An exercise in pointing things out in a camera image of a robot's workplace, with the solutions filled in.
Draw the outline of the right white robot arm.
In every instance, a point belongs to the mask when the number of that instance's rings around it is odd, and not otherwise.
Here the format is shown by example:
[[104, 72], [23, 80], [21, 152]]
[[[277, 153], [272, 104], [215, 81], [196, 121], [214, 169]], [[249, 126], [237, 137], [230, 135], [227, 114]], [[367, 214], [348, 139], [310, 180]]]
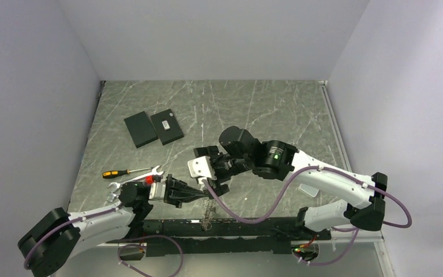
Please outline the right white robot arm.
[[[316, 232], [351, 224], [366, 231], [379, 231], [384, 224], [385, 191], [388, 177], [381, 173], [361, 175], [331, 166], [297, 147], [279, 140], [261, 142], [246, 129], [230, 126], [219, 136], [217, 146], [194, 149], [195, 159], [187, 162], [190, 176], [204, 186], [209, 198], [216, 200], [232, 218], [246, 224], [268, 219], [291, 184], [306, 185], [339, 198], [320, 207], [298, 211], [295, 233], [309, 239]], [[251, 171], [263, 179], [283, 181], [275, 202], [258, 219], [242, 218], [219, 198], [229, 191], [226, 181]]]

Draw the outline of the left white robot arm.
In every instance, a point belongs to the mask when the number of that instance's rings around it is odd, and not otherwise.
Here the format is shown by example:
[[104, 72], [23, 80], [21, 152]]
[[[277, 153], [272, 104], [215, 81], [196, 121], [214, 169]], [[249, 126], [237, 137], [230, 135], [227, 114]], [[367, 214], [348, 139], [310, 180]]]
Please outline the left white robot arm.
[[144, 219], [153, 210], [151, 201], [181, 208], [211, 194], [169, 175], [147, 175], [121, 184], [110, 194], [112, 204], [83, 212], [55, 208], [18, 242], [24, 268], [33, 276], [50, 276], [75, 255], [110, 241], [139, 246], [143, 240], [174, 241], [160, 233], [148, 233]]

